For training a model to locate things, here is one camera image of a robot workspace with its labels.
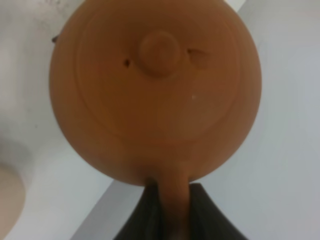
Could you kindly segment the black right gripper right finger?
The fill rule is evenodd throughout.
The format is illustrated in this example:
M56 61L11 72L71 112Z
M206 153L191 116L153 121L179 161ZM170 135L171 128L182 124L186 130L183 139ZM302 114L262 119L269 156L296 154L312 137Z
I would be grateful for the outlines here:
M189 185L190 203L183 240L246 240L200 183Z

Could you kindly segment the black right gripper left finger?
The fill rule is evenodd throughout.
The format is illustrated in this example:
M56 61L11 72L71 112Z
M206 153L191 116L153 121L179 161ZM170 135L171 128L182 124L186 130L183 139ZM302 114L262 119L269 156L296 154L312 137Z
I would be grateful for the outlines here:
M174 240L174 178L163 178L144 188L142 196L116 240Z

